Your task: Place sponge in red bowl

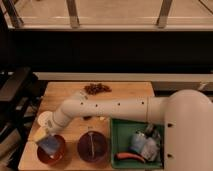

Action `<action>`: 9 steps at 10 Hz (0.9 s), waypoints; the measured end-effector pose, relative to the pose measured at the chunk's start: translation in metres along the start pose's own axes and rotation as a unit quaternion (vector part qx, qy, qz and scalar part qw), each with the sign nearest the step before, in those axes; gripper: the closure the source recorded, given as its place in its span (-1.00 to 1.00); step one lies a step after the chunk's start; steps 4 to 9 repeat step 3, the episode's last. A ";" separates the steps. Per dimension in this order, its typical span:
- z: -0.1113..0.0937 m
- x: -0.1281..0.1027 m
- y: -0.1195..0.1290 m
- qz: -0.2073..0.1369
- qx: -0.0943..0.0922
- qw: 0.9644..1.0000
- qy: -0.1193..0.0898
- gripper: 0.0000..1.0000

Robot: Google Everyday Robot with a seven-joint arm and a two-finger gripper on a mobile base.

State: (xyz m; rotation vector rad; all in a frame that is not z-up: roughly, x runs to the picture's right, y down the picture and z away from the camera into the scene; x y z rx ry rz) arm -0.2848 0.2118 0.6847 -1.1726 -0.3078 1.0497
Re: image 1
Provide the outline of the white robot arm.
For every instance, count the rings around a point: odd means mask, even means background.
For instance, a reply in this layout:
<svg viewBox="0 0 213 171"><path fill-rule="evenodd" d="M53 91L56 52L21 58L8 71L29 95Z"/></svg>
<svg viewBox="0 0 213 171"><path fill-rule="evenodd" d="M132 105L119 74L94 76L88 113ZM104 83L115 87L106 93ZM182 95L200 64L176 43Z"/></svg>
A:
<svg viewBox="0 0 213 171"><path fill-rule="evenodd" d="M181 90L165 98L67 99L44 125L53 134L85 115L162 124L165 171L213 171L213 102L199 91Z"/></svg>

